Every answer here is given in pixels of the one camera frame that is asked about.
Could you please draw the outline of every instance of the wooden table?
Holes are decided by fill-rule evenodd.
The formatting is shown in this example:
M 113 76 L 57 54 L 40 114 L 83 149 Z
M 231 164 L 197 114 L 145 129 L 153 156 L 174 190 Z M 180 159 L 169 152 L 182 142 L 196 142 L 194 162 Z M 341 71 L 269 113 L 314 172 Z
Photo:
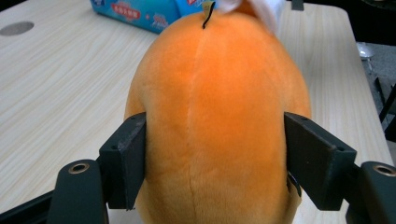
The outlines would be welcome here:
M 98 157 L 157 37 L 96 15 L 88 0 L 29 0 L 0 13 L 0 29 L 17 21 L 35 27 L 0 36 L 0 213 L 52 190 L 67 163 Z M 345 11 L 287 3 L 279 37 L 304 73 L 313 120 L 357 149 L 357 164 L 392 164 Z M 295 223 L 345 222 L 345 212 L 304 198 Z M 136 212 L 110 218 L 140 222 Z

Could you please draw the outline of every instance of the floor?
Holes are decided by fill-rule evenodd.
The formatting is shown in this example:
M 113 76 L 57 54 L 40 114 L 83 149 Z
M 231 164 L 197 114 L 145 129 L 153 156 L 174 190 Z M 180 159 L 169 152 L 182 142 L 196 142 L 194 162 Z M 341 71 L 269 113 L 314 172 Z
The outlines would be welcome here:
M 369 60 L 363 60 L 362 64 L 366 71 L 367 80 L 369 81 L 372 90 L 373 98 L 375 100 L 376 109 L 379 112 L 382 110 L 383 103 L 381 101 L 380 93 L 375 85 L 377 77 L 394 77 L 396 78 L 396 46 L 386 46 L 366 43 L 374 51 L 374 56 Z M 382 122 L 382 127 L 388 126 L 392 116 Z M 393 159 L 393 164 L 396 164 L 396 143 L 388 141 L 390 155 Z

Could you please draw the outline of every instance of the circular hole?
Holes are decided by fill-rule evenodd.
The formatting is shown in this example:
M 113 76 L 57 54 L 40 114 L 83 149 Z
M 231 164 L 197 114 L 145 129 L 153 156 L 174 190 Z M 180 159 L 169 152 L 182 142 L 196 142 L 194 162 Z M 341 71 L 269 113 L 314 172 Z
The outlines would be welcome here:
M 3 27 L 0 35 L 21 35 L 30 31 L 35 26 L 31 21 L 20 21 Z
M 81 174 L 88 170 L 88 168 L 90 168 L 90 165 L 88 163 L 75 164 L 69 168 L 69 173 L 72 175 Z
M 377 165 L 374 167 L 374 169 L 381 175 L 396 176 L 396 171 L 382 165 Z

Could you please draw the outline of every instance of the tissue box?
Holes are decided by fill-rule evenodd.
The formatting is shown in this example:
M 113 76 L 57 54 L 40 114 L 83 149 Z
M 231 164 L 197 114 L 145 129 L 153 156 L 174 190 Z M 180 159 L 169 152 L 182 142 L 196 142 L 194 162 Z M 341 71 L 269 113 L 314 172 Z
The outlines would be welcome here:
M 187 16 L 192 13 L 202 12 L 202 3 L 205 0 L 176 0 L 180 16 Z
M 180 18 L 175 0 L 91 0 L 95 12 L 160 33 Z

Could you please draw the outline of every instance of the orange fur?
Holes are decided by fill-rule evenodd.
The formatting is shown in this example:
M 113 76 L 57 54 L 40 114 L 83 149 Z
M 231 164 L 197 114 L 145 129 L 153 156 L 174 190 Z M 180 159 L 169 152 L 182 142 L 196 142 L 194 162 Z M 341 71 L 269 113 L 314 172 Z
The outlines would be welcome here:
M 310 117 L 302 75 L 257 19 L 214 12 L 168 27 L 134 76 L 126 117 L 147 112 L 146 223 L 291 222 L 285 111 Z

